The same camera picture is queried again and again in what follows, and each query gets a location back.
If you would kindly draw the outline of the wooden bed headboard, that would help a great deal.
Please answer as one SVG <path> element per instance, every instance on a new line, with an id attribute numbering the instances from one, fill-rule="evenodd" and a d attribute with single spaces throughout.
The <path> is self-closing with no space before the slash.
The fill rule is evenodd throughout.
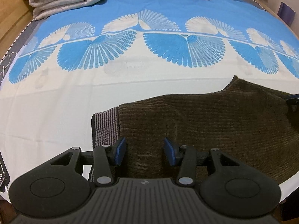
<path id="1" fill-rule="evenodd" d="M 25 0 L 0 0 L 1 57 L 22 30 L 33 20 L 31 7 Z"/>

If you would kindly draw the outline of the brown corduroy pants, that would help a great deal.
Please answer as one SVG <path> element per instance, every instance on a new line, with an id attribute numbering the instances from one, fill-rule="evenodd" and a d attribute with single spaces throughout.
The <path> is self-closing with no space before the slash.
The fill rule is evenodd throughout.
<path id="1" fill-rule="evenodd" d="M 208 94 L 171 94 L 95 113 L 93 146 L 125 137 L 128 175 L 162 178 L 164 139 L 219 148 L 282 183 L 298 172 L 298 105 L 289 93 L 234 77 Z"/>

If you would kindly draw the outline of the blue white patterned bedsheet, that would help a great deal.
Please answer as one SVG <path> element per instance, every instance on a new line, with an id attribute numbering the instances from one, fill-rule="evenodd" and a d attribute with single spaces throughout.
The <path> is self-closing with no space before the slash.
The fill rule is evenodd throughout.
<path id="1" fill-rule="evenodd" d="M 10 179 L 72 147 L 91 116 L 233 76 L 298 93 L 298 39 L 243 0 L 103 0 L 31 22 L 1 61 L 1 154 Z"/>

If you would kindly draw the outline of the purple paper bag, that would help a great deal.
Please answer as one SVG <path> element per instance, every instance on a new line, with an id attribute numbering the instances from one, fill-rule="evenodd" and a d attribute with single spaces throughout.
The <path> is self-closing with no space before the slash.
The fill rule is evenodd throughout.
<path id="1" fill-rule="evenodd" d="M 281 2 L 277 15 L 289 26 L 291 27 L 295 19 L 295 11 L 291 9 L 284 2 Z"/>

